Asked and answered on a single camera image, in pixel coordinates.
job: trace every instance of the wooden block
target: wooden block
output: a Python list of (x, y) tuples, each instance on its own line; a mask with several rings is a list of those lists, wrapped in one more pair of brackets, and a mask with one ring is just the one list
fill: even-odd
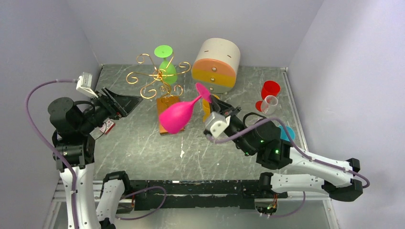
[[(170, 96), (170, 97), (163, 97), (156, 99), (156, 107), (158, 109), (158, 116), (169, 108), (171, 105), (180, 102), (180, 97), (178, 96)], [(169, 132), (159, 123), (159, 133), (160, 135), (166, 135)]]

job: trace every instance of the marble tabletop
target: marble tabletop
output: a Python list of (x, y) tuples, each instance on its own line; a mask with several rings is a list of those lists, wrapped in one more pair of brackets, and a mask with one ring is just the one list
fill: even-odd
[[(137, 84), (128, 84), (126, 75), (132, 71), (152, 73), (153, 66), (106, 64), (96, 89), (106, 87), (117, 94), (139, 95), (140, 89), (152, 78), (141, 76)], [(241, 106), (238, 116), (242, 119), (249, 112), (257, 112), (255, 103), (260, 100), (262, 85), (267, 80), (276, 81), (281, 86), (279, 107), (272, 115), (281, 118), (294, 130), (295, 142), (303, 147), (304, 138), (298, 130), (289, 89), (279, 68), (239, 67), (235, 87), (219, 96), (233, 107)], [(179, 75), (177, 83), (184, 88), (182, 101), (197, 96), (191, 72)], [(151, 88), (159, 87), (157, 82)], [(161, 136), (156, 98), (144, 99), (128, 117), (116, 121), (116, 126), (96, 141), (95, 180), (102, 180), (105, 174), (120, 170), (125, 170), (133, 180), (258, 179), (260, 173), (268, 171), (256, 163), (256, 156), (244, 156), (233, 142), (214, 145), (206, 140), (202, 118), (202, 103), (198, 102), (185, 131)], [(251, 125), (256, 120), (252, 116), (246, 124)], [(98, 129), (92, 133), (94, 138), (100, 134)]]

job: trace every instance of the white tear mark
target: white tear mark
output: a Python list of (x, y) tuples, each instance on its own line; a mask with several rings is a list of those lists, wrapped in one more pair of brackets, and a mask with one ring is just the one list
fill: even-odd
[(183, 137), (181, 137), (181, 153), (180, 153), (181, 158), (183, 158), (183, 154), (184, 154), (184, 151), (183, 151)]

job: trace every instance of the black cable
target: black cable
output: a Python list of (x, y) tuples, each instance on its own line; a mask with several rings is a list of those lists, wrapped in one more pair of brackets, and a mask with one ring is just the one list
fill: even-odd
[(248, 118), (249, 116), (251, 116), (251, 115), (256, 115), (256, 116), (259, 116), (259, 117), (262, 117), (262, 118), (267, 118), (267, 117), (265, 117), (265, 116), (263, 116), (263, 115), (260, 115), (260, 114), (257, 114), (257, 113), (255, 113), (255, 112), (250, 112), (250, 113), (247, 113), (245, 116), (243, 116), (243, 125), (246, 125), (245, 124), (245, 121), (246, 121), (246, 118)]
[(107, 132), (107, 123), (106, 122), (103, 122), (103, 123), (104, 123), (104, 125), (106, 125), (106, 129), (104, 130), (104, 132), (100, 136), (98, 136), (96, 139), (94, 139), (95, 141), (97, 139), (101, 138)]

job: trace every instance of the blue cup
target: blue cup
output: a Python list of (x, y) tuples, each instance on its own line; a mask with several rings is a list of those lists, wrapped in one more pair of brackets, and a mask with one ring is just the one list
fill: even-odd
[[(288, 139), (288, 137), (287, 137), (286, 132), (284, 131), (284, 128), (283, 128), (282, 126), (279, 126), (279, 128), (281, 129), (281, 136), (280, 136), (280, 138), (283, 139), (283, 140), (286, 140), (286, 141), (290, 141), (290, 140)], [(292, 128), (289, 127), (289, 126), (287, 126), (287, 131), (288, 131), (288, 133), (290, 134), (290, 137), (292, 138), (292, 140), (294, 140), (294, 138), (295, 138), (295, 133), (294, 133), (294, 131), (292, 130)]]

